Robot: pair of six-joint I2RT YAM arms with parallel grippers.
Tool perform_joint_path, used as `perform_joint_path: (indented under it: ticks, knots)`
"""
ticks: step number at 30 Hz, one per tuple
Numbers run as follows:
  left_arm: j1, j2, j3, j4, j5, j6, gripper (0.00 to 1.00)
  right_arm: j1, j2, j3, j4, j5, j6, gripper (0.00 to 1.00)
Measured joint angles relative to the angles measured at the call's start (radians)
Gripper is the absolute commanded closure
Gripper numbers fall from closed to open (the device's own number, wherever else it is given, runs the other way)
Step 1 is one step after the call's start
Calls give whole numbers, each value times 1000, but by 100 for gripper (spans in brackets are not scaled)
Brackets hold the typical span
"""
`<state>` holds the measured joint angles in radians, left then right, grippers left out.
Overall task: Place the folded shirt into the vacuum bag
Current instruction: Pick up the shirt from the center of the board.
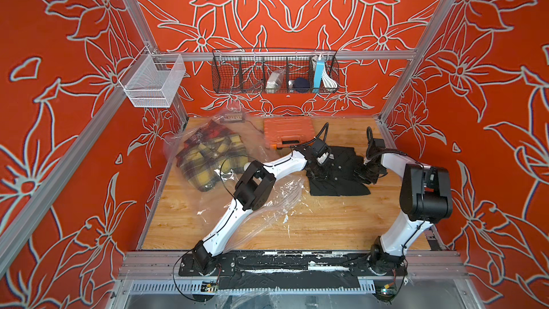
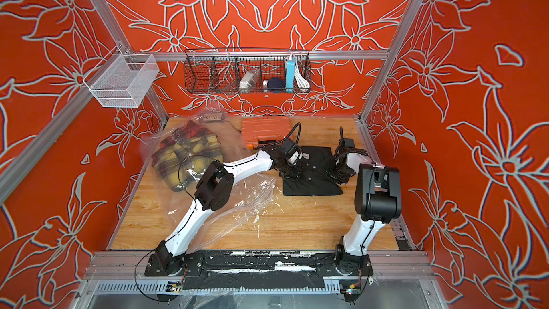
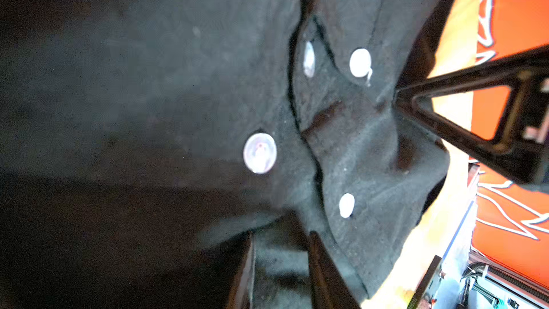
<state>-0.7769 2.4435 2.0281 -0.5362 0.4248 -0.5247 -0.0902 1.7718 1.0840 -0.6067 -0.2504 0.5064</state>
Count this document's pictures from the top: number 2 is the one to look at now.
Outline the red black plaid shirt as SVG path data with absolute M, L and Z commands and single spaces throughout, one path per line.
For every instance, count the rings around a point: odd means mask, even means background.
M 166 138 L 164 138 L 164 140 L 161 141 L 160 146 L 172 146 L 176 142 L 184 142 L 195 137 L 203 137 L 209 134 L 212 133 L 206 127 L 190 120 L 183 126 L 173 130 Z

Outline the yellow black plaid shirt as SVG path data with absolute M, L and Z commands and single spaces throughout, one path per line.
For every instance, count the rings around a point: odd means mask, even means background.
M 164 144 L 152 156 L 157 177 L 179 193 L 200 180 L 213 160 L 223 161 L 222 146 L 215 134 L 178 138 Z

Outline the clear plastic vacuum bag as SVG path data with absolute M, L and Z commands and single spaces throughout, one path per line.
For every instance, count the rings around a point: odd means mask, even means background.
M 251 151 L 244 127 L 221 112 L 171 119 L 157 134 L 138 195 L 152 214 L 138 247 L 179 256 L 233 231 L 273 197 L 275 151 Z

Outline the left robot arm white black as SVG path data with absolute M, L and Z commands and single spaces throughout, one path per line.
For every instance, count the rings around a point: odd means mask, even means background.
M 184 256 L 191 242 L 206 220 L 227 204 L 238 182 L 269 170 L 277 170 L 283 177 L 297 177 L 297 162 L 303 156 L 298 145 L 301 128 L 296 123 L 283 140 L 260 147 L 252 156 L 229 163 L 213 160 L 198 181 L 183 219 L 150 253 L 144 275 L 175 276 L 185 270 Z

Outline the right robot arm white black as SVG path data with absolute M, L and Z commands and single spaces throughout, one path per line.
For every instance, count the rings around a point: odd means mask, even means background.
M 370 275 L 367 255 L 370 243 L 383 227 L 402 213 L 400 170 L 376 163 L 367 151 L 355 146 L 354 140 L 344 137 L 343 128 L 340 128 L 339 144 L 327 176 L 339 185 L 357 177 L 356 217 L 337 244 L 334 268 L 344 276 Z

